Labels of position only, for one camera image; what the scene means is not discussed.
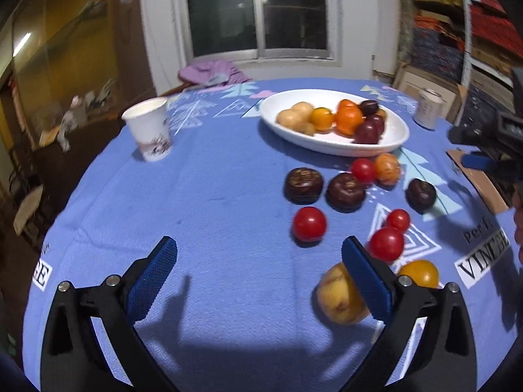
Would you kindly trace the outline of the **person's hand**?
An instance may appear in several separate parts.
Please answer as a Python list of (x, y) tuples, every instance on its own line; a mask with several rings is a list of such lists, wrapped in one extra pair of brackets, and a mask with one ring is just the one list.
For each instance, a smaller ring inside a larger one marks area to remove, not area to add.
[(523, 206), (522, 199), (518, 192), (515, 192), (512, 197), (512, 206), (514, 208), (514, 224), (516, 227), (514, 233), (514, 240), (518, 246), (518, 258), (520, 263), (523, 263)]

